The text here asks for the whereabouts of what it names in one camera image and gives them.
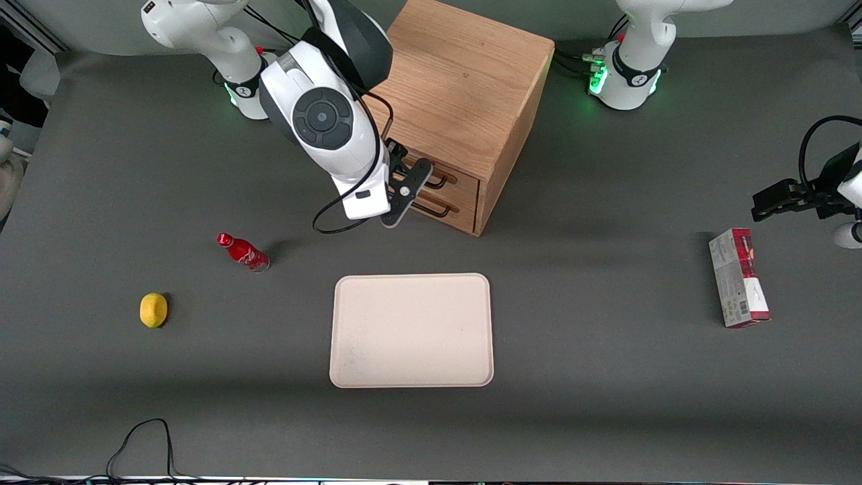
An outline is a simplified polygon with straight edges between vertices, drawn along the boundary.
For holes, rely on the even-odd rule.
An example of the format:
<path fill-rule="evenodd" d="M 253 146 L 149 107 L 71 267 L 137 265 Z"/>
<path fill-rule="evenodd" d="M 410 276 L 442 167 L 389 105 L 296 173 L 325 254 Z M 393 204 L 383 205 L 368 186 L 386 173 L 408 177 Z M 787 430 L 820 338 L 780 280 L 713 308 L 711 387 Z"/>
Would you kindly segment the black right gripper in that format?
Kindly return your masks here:
<path fill-rule="evenodd" d="M 386 156 L 388 174 L 386 190 L 389 208 L 387 212 L 385 212 L 385 215 L 394 213 L 395 209 L 399 206 L 399 181 L 396 179 L 396 175 L 399 174 L 399 164 L 403 163 L 408 154 L 409 150 L 407 150 L 403 144 L 391 138 L 391 156 Z"/>

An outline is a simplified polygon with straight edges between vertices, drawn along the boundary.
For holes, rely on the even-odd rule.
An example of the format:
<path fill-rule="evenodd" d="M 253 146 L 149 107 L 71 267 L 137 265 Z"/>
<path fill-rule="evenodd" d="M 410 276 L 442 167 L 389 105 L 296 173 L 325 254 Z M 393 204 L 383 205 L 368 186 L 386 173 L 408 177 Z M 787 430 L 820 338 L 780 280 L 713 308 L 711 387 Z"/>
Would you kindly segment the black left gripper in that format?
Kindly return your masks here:
<path fill-rule="evenodd" d="M 857 142 L 831 157 L 816 179 L 816 189 L 827 203 L 821 207 L 821 199 L 807 179 L 781 179 L 752 196 L 752 220 L 764 219 L 788 212 L 816 209 L 819 219 L 830 218 L 840 213 L 859 215 L 861 209 L 861 154 Z"/>

